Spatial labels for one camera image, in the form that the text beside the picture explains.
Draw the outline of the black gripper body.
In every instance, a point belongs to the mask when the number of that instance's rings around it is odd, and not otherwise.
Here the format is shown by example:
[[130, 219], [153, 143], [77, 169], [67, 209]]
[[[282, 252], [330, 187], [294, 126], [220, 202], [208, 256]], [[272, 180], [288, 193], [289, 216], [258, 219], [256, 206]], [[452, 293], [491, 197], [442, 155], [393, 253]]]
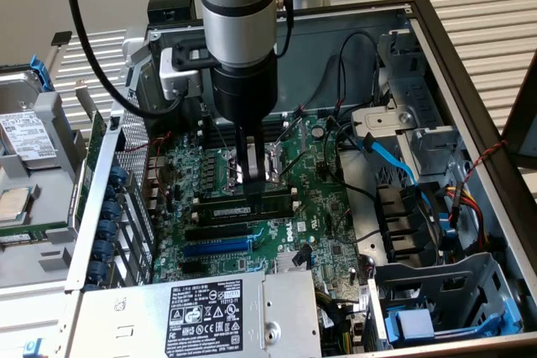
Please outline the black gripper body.
[[211, 69], [217, 111], [244, 132], [255, 132], [278, 100], [278, 60], [273, 51], [246, 68]]

